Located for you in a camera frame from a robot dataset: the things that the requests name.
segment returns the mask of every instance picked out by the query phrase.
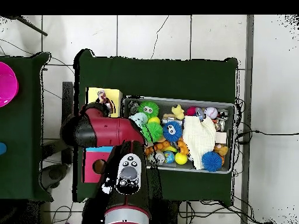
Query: dark green table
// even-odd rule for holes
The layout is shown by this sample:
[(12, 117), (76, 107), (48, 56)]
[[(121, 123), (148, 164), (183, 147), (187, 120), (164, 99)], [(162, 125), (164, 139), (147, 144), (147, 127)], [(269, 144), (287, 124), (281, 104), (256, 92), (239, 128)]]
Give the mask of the dark green table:
[(41, 69), (49, 53), (30, 58), (0, 57), (16, 74), (19, 92), (0, 108), (0, 199), (51, 201), (39, 184), (41, 161)]
[[(85, 104), (86, 87), (118, 89), (124, 95), (234, 103), (235, 58), (225, 61), (143, 60), (94, 57), (81, 50), (74, 61), (75, 107)], [(82, 154), (78, 150), (77, 173), (74, 169), (73, 192), (77, 200), (92, 197), (95, 183), (82, 183)], [(165, 200), (221, 200), (231, 203), (232, 174), (188, 173), (160, 170)]]

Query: pink bowl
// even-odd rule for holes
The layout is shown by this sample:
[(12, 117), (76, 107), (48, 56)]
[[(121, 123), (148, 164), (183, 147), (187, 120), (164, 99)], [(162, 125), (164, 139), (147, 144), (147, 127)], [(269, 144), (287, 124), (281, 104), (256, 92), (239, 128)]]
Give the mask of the pink bowl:
[(0, 62), (0, 107), (11, 102), (18, 90), (19, 84), (15, 73), (7, 64)]

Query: bin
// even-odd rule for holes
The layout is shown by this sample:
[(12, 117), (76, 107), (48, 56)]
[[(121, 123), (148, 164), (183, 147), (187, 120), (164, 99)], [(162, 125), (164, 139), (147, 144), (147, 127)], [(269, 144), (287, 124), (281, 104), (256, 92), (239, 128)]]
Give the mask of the bin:
[[(152, 101), (155, 102), (159, 106), (159, 114), (158, 117), (161, 120), (164, 114), (170, 114), (171, 108), (180, 104), (182, 109), (186, 112), (189, 107), (196, 106), (201, 108), (206, 107), (215, 107), (217, 109), (226, 109), (228, 110), (228, 120), (225, 121), (224, 132), (227, 133), (227, 147), (228, 152), (225, 156), (225, 161), (220, 170), (215, 171), (213, 173), (218, 174), (227, 174), (232, 171), (234, 166), (234, 142), (237, 135), (236, 130), (236, 119), (237, 119), (237, 108), (234, 104), (231, 103), (218, 103), (218, 102), (209, 102), (209, 101), (195, 101), (195, 100), (180, 100), (180, 99), (166, 99), (166, 98), (157, 98), (157, 97), (136, 97), (136, 96), (126, 96), (122, 99), (122, 108), (121, 108), (121, 116), (129, 117), (129, 109), (128, 104), (130, 101), (137, 101), (142, 103), (144, 101)], [(147, 160), (147, 168), (150, 168), (150, 164)], [(160, 170), (176, 170), (182, 172), (192, 172), (192, 173), (210, 173), (204, 169), (195, 169), (192, 162), (190, 160), (187, 161), (184, 165), (179, 165), (177, 163), (166, 164), (163, 163), (159, 165), (158, 168)]]

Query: white cloth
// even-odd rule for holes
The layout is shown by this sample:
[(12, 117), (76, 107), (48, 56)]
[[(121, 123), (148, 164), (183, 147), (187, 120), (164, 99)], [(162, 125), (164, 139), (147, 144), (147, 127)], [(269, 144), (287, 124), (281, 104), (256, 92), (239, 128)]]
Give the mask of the white cloth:
[(213, 151), (216, 129), (211, 118), (207, 116), (202, 122), (196, 116), (185, 116), (183, 140), (188, 146), (196, 169), (203, 169), (201, 157)]

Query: green toy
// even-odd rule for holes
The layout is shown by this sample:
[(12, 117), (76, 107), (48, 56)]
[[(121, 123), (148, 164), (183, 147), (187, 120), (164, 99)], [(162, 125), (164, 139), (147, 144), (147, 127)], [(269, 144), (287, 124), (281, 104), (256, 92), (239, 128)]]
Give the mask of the green toy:
[(156, 117), (159, 113), (159, 107), (152, 101), (144, 101), (138, 108), (140, 113), (145, 113), (148, 118)]
[(161, 138), (163, 129), (158, 123), (151, 122), (144, 125), (141, 132), (148, 142), (156, 142)]

